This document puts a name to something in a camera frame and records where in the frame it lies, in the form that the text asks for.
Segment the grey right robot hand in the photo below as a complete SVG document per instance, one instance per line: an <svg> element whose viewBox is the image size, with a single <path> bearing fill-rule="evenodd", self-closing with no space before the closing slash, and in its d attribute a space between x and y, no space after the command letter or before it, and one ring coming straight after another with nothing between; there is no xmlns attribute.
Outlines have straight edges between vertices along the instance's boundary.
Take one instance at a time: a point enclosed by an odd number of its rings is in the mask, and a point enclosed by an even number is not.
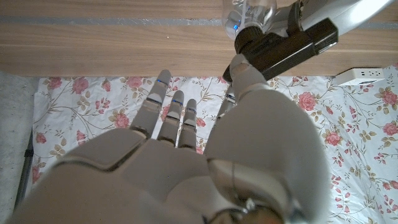
<svg viewBox="0 0 398 224"><path fill-rule="evenodd" d="M323 223L328 165L311 119L238 54L203 154L197 104L177 91L152 137L170 72L130 127L66 154L9 223Z"/></svg>

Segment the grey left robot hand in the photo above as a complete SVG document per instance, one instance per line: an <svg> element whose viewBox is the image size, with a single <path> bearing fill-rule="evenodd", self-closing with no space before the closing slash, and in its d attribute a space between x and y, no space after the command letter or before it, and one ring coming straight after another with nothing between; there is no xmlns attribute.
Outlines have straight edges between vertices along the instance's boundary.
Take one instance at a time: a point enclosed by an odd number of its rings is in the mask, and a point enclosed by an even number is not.
<svg viewBox="0 0 398 224"><path fill-rule="evenodd" d="M391 5L393 0L304 0L300 6L299 22L307 30L316 23L329 18L343 35Z"/></svg>

